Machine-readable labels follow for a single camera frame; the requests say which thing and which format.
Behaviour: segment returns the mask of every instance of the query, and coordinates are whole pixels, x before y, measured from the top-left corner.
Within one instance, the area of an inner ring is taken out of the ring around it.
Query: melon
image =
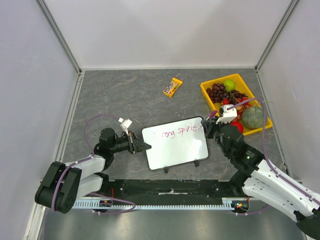
[[[251,106],[242,113],[242,122],[248,129],[262,128],[264,124],[264,112],[260,106]]]

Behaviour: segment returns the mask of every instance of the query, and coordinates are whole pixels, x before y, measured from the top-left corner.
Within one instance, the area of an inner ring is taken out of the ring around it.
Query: metal frame
[[[84,67],[83,71],[107,71],[107,70],[167,70],[167,69],[255,69],[255,65],[233,66],[145,66],[145,67]]]
[[[108,200],[108,198],[101,197],[83,197],[75,201],[72,209],[101,209],[101,210],[125,210],[132,207],[132,205],[112,205],[111,207],[100,206],[101,200]],[[222,204],[214,205],[137,205],[136,210],[235,210],[231,206],[232,200],[222,198]]]
[[[258,83],[260,85],[260,89],[261,89],[261,92],[262,92],[262,97],[264,100],[268,101],[268,97],[266,96],[266,92],[264,90],[264,86],[263,86],[263,83],[260,79],[260,75],[259,75],[259,72],[256,71],[256,77],[258,79]],[[286,171],[286,174],[288,174],[289,176],[291,176],[290,174],[290,171],[288,169],[288,165],[287,165],[287,158],[284,154],[284,151],[283,151],[283,148],[282,148],[282,145],[281,145],[281,142],[280,142],[280,139],[279,139],[279,134],[278,134],[278,127],[277,127],[277,124],[275,122],[275,119],[273,117],[273,112],[271,111],[271,108],[269,106],[269,104],[266,104],[266,110],[268,112],[268,115],[269,117],[271,118],[272,122],[273,122],[273,132],[274,132],[274,136],[275,136],[275,140],[276,140],[276,143],[278,145],[278,148],[279,148],[279,151],[280,151],[280,155],[281,155],[281,158],[282,158],[282,161],[283,163],[285,164],[285,171]]]
[[[72,54],[63,34],[61,33],[53,15],[51,14],[46,2],[44,0],[35,0],[36,3],[38,4],[41,12],[43,13],[46,21],[48,22],[50,28],[52,29],[54,35],[56,36],[58,42],[60,43],[63,51],[65,52],[65,54],[67,55],[70,63],[72,64],[73,68],[75,69],[75,71],[77,73],[81,73],[81,68],[79,66],[79,64],[77,63],[76,58],[74,57],[74,55]]]
[[[84,80],[84,75],[85,75],[85,72],[82,72],[81,74],[78,75],[78,78],[76,80],[76,84],[75,84],[72,98],[71,98],[71,102],[70,102],[70,107],[69,107],[69,110],[66,115],[63,130],[61,132],[60,142],[59,142],[57,149],[55,151],[54,161],[62,162],[62,160],[63,160],[65,148],[67,145],[67,139],[68,139],[69,132],[71,129],[72,120],[74,118],[81,86],[82,86],[82,83]],[[39,204],[36,204],[36,203],[33,204],[30,218],[29,218],[27,227],[24,232],[23,240],[38,239],[38,234],[39,234],[41,223],[42,223],[42,220],[43,220],[43,217],[45,214],[45,209],[46,209],[45,207],[43,207]]]
[[[290,16],[292,15],[294,10],[296,9],[299,2],[300,2],[300,0],[291,0],[291,2],[289,3],[289,6],[285,10],[284,15],[282,16],[282,18],[281,18],[278,26],[276,27],[271,39],[269,40],[268,44],[266,45],[266,48],[264,49],[259,61],[257,62],[256,66],[255,66],[256,71],[259,71],[261,69],[262,65],[264,64],[266,58],[268,57],[270,51],[272,50],[273,46],[275,45],[278,37],[282,33]]]
[[[283,32],[288,20],[290,19],[290,17],[292,16],[293,12],[295,11],[296,7],[298,6],[300,0],[291,0],[291,2],[289,3],[289,6],[287,7],[287,9],[285,10],[285,13],[284,15],[282,16],[278,26],[276,27],[271,39],[269,40],[266,48],[264,49],[259,61],[257,62],[256,66],[255,66],[255,72],[256,72],[256,77],[258,79],[258,82],[259,82],[259,85],[260,85],[260,89],[261,89],[261,92],[262,92],[262,96],[263,96],[263,99],[265,100],[268,100],[268,96],[266,95],[266,92],[264,91],[264,85],[261,81],[261,78],[260,78],[260,69],[262,68],[264,62],[266,61],[267,57],[269,56],[271,50],[273,49],[275,43],[277,42],[280,34]],[[275,122],[275,119],[274,119],[274,115],[273,115],[273,112],[271,110],[271,108],[269,107],[268,104],[266,104],[266,108],[267,108],[267,111],[268,111],[268,115],[270,116],[272,122],[273,122],[273,131],[274,131],[274,135],[275,135],[275,139],[276,139],[276,142],[277,142],[277,145],[279,147],[279,151],[280,151],[280,155],[281,155],[281,158],[282,158],[282,161],[283,163],[285,164],[285,167],[286,167],[286,173],[290,176],[290,171],[289,171],[289,168],[288,168],[288,165],[287,165],[287,159],[286,159],[286,156],[284,154],[284,151],[283,151],[283,148],[281,146],[281,142],[280,142],[280,139],[279,139],[279,134],[278,134],[278,127],[277,127],[277,124]]]

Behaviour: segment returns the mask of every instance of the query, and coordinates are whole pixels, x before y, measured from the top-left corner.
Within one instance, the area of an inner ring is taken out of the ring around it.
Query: green apple
[[[231,79],[227,79],[223,82],[224,86],[225,86],[225,90],[227,92],[231,92],[233,89],[236,88],[236,83],[234,81],[232,81]]]

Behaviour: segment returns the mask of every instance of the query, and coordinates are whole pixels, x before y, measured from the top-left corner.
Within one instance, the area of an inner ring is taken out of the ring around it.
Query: whiteboard
[[[209,153],[201,120],[197,116],[143,128],[143,141],[151,145],[146,150],[150,170],[206,159]]]

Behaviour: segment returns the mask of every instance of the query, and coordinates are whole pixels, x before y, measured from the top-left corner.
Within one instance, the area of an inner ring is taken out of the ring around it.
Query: black base
[[[219,180],[120,179],[104,182],[103,185],[107,185],[104,189],[113,188],[115,198],[132,201],[137,205],[220,205],[222,198],[247,197],[245,194],[235,195],[230,182]],[[182,194],[159,194],[172,190]],[[98,193],[109,196],[106,192]]]

